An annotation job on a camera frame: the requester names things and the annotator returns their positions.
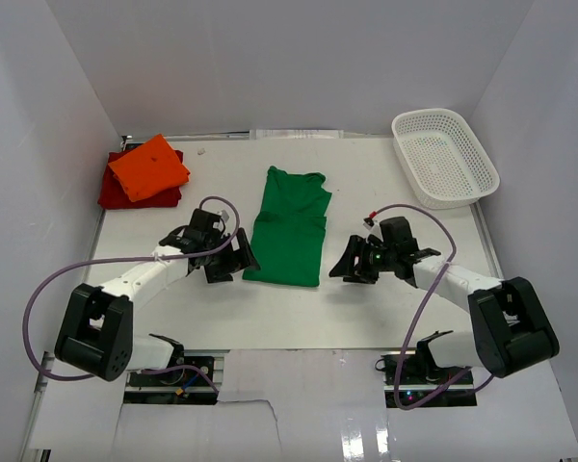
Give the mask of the green t shirt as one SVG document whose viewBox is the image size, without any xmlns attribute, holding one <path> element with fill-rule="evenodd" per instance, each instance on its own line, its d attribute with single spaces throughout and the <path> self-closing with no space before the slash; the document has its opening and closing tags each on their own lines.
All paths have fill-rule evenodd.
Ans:
<svg viewBox="0 0 578 462">
<path fill-rule="evenodd" d="M 320 172 L 295 174 L 269 167 L 251 238 L 260 268 L 246 270 L 244 280 L 307 289 L 319 286 L 332 198 L 325 182 Z"/>
</svg>

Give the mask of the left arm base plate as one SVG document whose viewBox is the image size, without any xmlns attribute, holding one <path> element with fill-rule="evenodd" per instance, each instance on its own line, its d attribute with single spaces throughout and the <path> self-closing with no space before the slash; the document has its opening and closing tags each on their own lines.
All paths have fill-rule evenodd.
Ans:
<svg viewBox="0 0 578 462">
<path fill-rule="evenodd" d="M 198 368 L 220 390 L 225 355 L 226 351 L 186 350 L 181 358 L 172 359 L 170 366 L 185 364 Z M 127 376 L 123 403 L 213 406 L 217 403 L 217 393 L 206 379 L 192 369 L 164 374 L 132 372 Z"/>
</svg>

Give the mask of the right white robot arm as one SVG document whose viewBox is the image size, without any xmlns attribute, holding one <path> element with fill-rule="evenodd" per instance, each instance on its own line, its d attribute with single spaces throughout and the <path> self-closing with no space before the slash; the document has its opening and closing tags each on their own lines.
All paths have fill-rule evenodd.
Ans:
<svg viewBox="0 0 578 462">
<path fill-rule="evenodd" d="M 423 381 L 435 384 L 451 369 L 470 367 L 504 378 L 559 354 L 559 340 L 527 279 L 503 280 L 446 263 L 438 251 L 419 247 L 404 217 L 369 218 L 366 225 L 369 235 L 349 238 L 330 276 L 374 284 L 391 272 L 470 317 L 468 332 L 435 332 L 417 343 L 411 359 Z"/>
</svg>

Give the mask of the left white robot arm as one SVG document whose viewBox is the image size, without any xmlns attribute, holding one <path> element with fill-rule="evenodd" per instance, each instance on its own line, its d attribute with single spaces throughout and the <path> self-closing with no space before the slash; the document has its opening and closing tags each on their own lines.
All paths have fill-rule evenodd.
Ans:
<svg viewBox="0 0 578 462">
<path fill-rule="evenodd" d="M 83 283 L 68 301 L 54 348 L 56 358 L 106 381 L 124 372 L 151 371 L 172 384 L 184 373 L 183 345 L 159 334 L 138 337 L 135 314 L 169 285 L 203 269 L 209 284 L 230 282 L 241 270 L 260 268 L 245 230 L 225 232 L 226 216 L 196 209 L 172 230 L 151 260 L 99 286 Z"/>
</svg>

